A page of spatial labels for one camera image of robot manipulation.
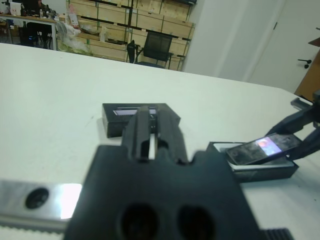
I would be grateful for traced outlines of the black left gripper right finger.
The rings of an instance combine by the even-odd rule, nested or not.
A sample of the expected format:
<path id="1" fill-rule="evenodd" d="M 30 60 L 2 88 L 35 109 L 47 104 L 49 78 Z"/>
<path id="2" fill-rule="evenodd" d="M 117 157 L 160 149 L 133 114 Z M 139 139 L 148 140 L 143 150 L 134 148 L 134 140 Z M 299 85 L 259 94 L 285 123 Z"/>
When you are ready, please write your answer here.
<path id="1" fill-rule="evenodd" d="M 174 163 L 187 163 L 184 137 L 176 114 L 167 106 L 157 105 L 157 149 L 165 149 Z"/>

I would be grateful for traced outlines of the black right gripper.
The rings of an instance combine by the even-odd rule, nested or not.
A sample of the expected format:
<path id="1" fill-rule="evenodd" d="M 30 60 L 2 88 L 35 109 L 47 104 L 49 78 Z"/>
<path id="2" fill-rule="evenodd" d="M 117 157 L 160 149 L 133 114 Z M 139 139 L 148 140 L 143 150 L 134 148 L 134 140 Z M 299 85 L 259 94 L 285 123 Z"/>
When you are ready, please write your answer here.
<path id="1" fill-rule="evenodd" d="M 320 92 L 315 91 L 313 94 L 313 103 L 310 105 L 303 102 L 300 98 L 295 98 L 290 104 L 298 109 L 298 112 L 291 114 L 273 126 L 267 135 L 280 134 L 289 135 L 294 134 L 303 129 L 309 123 L 315 125 L 320 124 Z M 288 152 L 289 160 L 298 160 L 307 157 L 320 150 L 320 126 L 316 126 L 304 140 L 291 140 L 292 148 Z"/>

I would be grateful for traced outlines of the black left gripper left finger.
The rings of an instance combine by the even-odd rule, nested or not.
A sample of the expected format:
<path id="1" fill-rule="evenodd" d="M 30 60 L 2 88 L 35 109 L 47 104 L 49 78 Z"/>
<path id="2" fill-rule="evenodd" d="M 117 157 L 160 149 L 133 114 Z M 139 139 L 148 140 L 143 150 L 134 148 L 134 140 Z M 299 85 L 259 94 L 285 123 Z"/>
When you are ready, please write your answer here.
<path id="1" fill-rule="evenodd" d="M 149 159 L 150 114 L 147 106 L 140 107 L 130 118 L 123 130 L 121 145 L 127 148 L 129 159 Z"/>

